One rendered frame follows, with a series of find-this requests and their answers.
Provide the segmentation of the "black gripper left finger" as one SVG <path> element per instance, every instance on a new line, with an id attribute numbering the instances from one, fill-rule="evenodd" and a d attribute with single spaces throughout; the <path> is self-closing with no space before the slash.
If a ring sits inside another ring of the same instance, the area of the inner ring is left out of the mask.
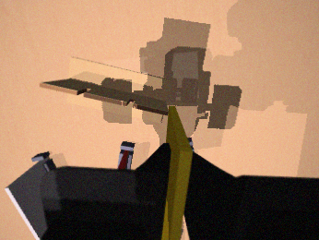
<path id="1" fill-rule="evenodd" d="M 170 163 L 170 144 L 163 143 L 135 170 L 53 168 L 40 183 L 47 228 L 55 219 L 141 223 L 146 240 L 161 240 Z"/>

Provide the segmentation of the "olive board with notch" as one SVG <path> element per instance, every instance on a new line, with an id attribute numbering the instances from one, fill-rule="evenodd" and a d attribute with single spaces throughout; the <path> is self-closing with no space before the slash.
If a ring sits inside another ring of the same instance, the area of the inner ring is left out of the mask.
<path id="1" fill-rule="evenodd" d="M 161 240 L 180 240 L 193 151 L 175 106 L 169 106 L 166 143 L 171 163 Z"/>

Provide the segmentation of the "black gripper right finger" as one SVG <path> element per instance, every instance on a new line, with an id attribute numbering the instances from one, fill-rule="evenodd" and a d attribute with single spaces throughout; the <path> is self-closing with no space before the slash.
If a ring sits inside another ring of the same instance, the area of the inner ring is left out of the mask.
<path id="1" fill-rule="evenodd" d="M 184 218 L 190 240 L 243 240 L 257 210 L 319 210 L 319 178 L 234 177 L 193 151 Z"/>

